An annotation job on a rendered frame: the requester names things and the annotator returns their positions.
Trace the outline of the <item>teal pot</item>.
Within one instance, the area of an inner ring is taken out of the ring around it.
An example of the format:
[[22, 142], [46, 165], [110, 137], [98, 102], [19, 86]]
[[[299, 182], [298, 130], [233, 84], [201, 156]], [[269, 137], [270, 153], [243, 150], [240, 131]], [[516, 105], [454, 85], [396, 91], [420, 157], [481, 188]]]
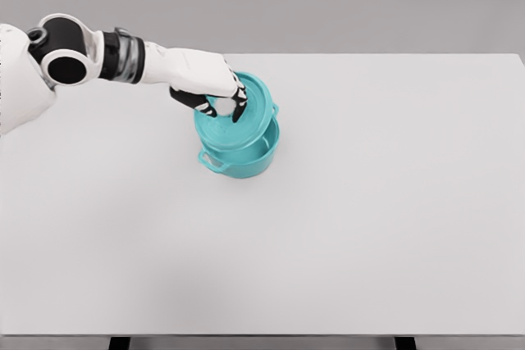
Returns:
[[217, 151], [203, 145], [198, 161], [210, 171], [236, 179], [262, 174], [272, 163], [280, 139], [280, 126], [272, 118], [263, 135], [248, 147]]

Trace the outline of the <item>teal pot lid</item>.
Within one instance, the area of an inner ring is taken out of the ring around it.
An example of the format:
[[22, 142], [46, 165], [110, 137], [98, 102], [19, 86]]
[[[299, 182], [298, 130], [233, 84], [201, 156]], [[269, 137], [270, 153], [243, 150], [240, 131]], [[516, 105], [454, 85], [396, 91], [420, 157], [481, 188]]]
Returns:
[[267, 85], [256, 75], [237, 73], [248, 98], [246, 109], [237, 122], [232, 115], [217, 117], [194, 113], [194, 127], [201, 142], [216, 150], [241, 149], [263, 136], [279, 108]]

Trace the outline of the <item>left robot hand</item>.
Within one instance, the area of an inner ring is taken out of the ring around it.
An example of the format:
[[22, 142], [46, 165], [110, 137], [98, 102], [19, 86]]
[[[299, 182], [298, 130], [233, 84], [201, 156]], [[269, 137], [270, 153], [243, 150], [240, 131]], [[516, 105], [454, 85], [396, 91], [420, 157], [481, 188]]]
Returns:
[[170, 48], [174, 63], [169, 81], [170, 96], [177, 102], [216, 117], [209, 97], [230, 98], [235, 102], [232, 121], [237, 122], [247, 106], [246, 88], [220, 53], [188, 48]]

